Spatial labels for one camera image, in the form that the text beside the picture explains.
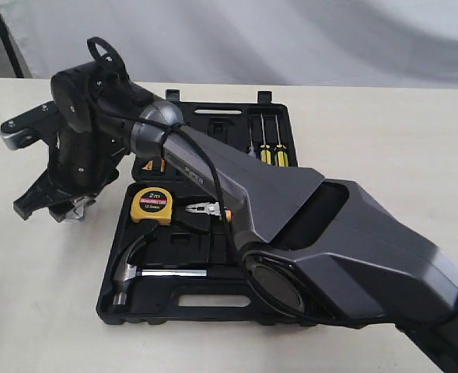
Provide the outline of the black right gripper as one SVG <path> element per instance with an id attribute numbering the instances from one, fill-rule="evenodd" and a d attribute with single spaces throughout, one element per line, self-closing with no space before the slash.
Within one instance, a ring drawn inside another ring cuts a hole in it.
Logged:
<path id="1" fill-rule="evenodd" d="M 26 221 L 48 208 L 56 222 L 83 221 L 86 208 L 96 203 L 92 196 L 118 178 L 117 166 L 130 152 L 105 134 L 78 133 L 68 126 L 52 130 L 47 142 L 47 169 L 13 202 L 14 212 Z M 77 198 L 64 201 L 64 196 Z"/>

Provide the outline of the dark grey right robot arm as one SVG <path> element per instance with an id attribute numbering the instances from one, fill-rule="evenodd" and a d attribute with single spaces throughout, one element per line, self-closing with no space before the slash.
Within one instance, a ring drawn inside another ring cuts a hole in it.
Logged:
<path id="1" fill-rule="evenodd" d="M 98 194 L 110 150 L 162 157 L 232 212 L 229 239 L 250 286 L 273 309 L 319 324 L 392 324 L 442 371 L 458 372 L 458 265 L 360 185 L 268 166 L 186 123 L 177 101 L 94 63 L 51 79 L 52 99 L 3 123 L 12 149 L 44 141 L 52 161 L 16 202 L 40 207 Z"/>

